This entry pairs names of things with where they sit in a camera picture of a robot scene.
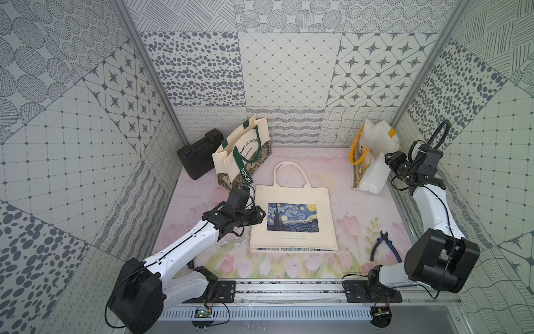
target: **grid pattern tile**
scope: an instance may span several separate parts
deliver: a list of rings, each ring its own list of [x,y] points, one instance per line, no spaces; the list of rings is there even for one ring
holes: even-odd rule
[[[80,81],[3,144],[0,196],[90,242],[138,160]]]
[[[506,83],[441,160],[496,241],[534,230],[533,102]]]

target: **green bag strap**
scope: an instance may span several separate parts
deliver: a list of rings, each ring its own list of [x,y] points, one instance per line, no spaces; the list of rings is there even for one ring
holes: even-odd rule
[[[246,162],[249,162],[249,163],[252,164],[252,163],[258,161],[258,159],[260,158],[260,154],[262,153],[262,143],[261,143],[261,140],[260,140],[260,132],[258,131],[258,126],[255,126],[253,129],[256,130],[256,136],[258,138],[258,150],[256,151],[256,154],[254,156],[252,156],[252,158],[250,160],[248,160],[248,159],[246,159],[245,157],[243,157],[239,153],[237,147],[234,146],[234,149],[233,149],[233,152],[232,152],[233,156],[234,156],[234,159],[235,159],[235,163],[239,167],[239,170],[241,171],[241,174],[243,176],[243,180],[245,181],[246,184],[251,184],[254,181],[252,180],[250,172],[245,167],[245,164],[243,163],[243,161],[246,161]]]

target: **bag handle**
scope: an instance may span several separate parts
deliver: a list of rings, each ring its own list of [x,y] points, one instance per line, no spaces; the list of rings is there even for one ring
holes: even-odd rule
[[[246,184],[251,184],[253,183],[254,181],[252,180],[252,176],[250,175],[250,172],[247,170],[247,168],[245,167],[245,164],[243,163],[243,161],[245,162],[248,162],[250,164],[253,164],[255,163],[256,161],[258,161],[258,159],[260,158],[260,154],[262,153],[262,142],[260,140],[260,131],[258,130],[258,126],[255,126],[253,129],[256,130],[256,136],[258,138],[258,150],[256,151],[256,153],[251,157],[250,160],[248,160],[247,158],[245,158],[244,156],[241,155],[241,153],[239,153],[238,149],[236,146],[234,146],[234,149],[232,151],[232,154],[234,156],[234,159],[235,159],[235,163],[237,164],[237,166],[239,167],[239,170],[243,176],[243,180],[245,180],[245,183]]]
[[[362,134],[362,131],[364,129],[364,126],[365,125],[362,125],[362,128],[360,129],[360,131],[358,131],[358,134],[356,135],[356,138],[354,138],[354,141],[352,142],[352,146],[350,147],[350,163],[353,164],[353,165],[359,165],[362,163],[362,161],[364,161],[365,159],[365,156],[367,155],[367,153],[369,152],[369,147],[366,147],[365,148],[365,152],[364,154],[362,154],[362,156],[358,159],[358,161],[354,161],[354,147],[356,146],[356,142],[358,141],[358,138],[360,137],[360,135]]]
[[[272,185],[273,186],[275,186],[275,187],[279,187],[280,186],[280,184],[278,184],[278,182],[277,182],[278,172],[282,169],[283,166],[287,166],[287,165],[295,166],[296,169],[298,169],[299,172],[301,172],[302,177],[306,181],[306,184],[304,185],[304,188],[311,188],[310,180],[306,176],[306,172],[304,171],[304,169],[302,169],[302,167],[299,164],[297,164],[295,162],[292,162],[292,161],[282,161],[282,162],[280,162],[279,164],[276,165],[276,167],[274,168],[273,176],[272,176],[272,178],[273,178]]]

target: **star pattern tile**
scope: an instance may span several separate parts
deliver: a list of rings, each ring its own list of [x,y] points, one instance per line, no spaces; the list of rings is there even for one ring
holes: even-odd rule
[[[437,34],[345,33],[327,105],[398,107]]]
[[[163,105],[129,41],[82,79],[139,156],[154,135]]]

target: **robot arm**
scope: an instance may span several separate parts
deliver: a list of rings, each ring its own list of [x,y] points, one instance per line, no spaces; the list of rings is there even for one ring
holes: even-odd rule
[[[144,261],[134,258],[126,262],[106,306],[133,334],[142,334],[170,307],[193,298],[211,300],[217,276],[208,269],[199,267],[188,276],[173,277],[198,253],[226,234],[240,237],[243,231],[237,234],[235,227],[263,221],[265,211],[259,206],[246,208],[249,198],[250,194],[243,189],[231,190],[226,202],[205,212],[197,225],[170,246]]]
[[[394,172],[391,180],[398,178],[419,207],[425,233],[407,252],[404,262],[393,266],[376,266],[368,274],[369,294],[381,298],[384,291],[413,285],[430,286],[440,291],[458,292],[475,265],[480,250],[475,243],[465,239],[446,200],[445,185],[435,177],[437,164],[443,153],[443,144],[450,129],[450,122],[443,121],[427,143],[414,142],[408,156],[403,152],[386,154],[386,164]],[[441,129],[444,134],[435,147],[431,143]],[[443,259],[442,251],[447,257]]]

